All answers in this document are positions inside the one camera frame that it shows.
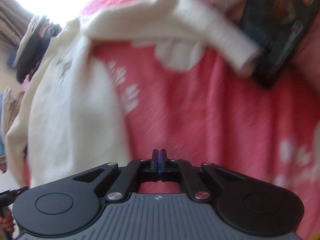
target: red fabric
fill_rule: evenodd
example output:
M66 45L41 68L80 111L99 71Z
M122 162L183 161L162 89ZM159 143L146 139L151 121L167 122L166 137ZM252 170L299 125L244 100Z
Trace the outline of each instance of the red fabric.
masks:
M85 14L132 0L94 0ZM161 65L154 46L104 43L94 55L106 63L124 109L132 158L166 148L193 165L214 162L294 191L305 205L298 234L320 228L315 133L319 96L291 68L272 90L242 80L212 49L189 72ZM175 192L168 184L143 192Z

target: blue fabric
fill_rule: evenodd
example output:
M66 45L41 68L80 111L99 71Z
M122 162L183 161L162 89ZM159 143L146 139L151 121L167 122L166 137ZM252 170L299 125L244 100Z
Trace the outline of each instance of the blue fabric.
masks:
M2 112L2 99L3 99L3 94L0 94L0 117L1 117L1 112ZM4 151L4 144L0 136L0 157L5 154Z

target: wall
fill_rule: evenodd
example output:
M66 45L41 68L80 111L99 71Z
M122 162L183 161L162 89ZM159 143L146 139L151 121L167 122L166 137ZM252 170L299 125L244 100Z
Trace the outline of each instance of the wall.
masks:
M14 93L21 90L21 85L16 81L15 70L7 66L10 47L0 46L0 93L8 86L12 87ZM17 189L18 185L9 172L0 174L0 192L8 189Z

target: finger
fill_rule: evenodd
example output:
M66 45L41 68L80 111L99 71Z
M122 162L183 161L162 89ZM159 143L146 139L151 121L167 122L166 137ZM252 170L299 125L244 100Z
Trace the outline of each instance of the finger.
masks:
M2 225L3 228L13 228L13 226L14 224L12 222Z
M13 217L7 217L5 219L2 220L2 224L7 224L13 221Z
M5 217L11 217L11 216L12 216L11 210L10 210L10 209L6 210L4 216L5 216Z
M5 229L7 232L13 232L14 231L14 228L6 228Z

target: gray ribbed panel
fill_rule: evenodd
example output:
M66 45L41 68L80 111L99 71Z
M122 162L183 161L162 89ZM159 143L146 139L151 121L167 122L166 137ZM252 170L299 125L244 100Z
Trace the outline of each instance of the gray ribbed panel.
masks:
M19 240L41 238L23 234ZM110 204L97 222L59 240L258 240L224 223L208 204L185 194L132 194L121 204ZM268 240L301 240L294 233Z

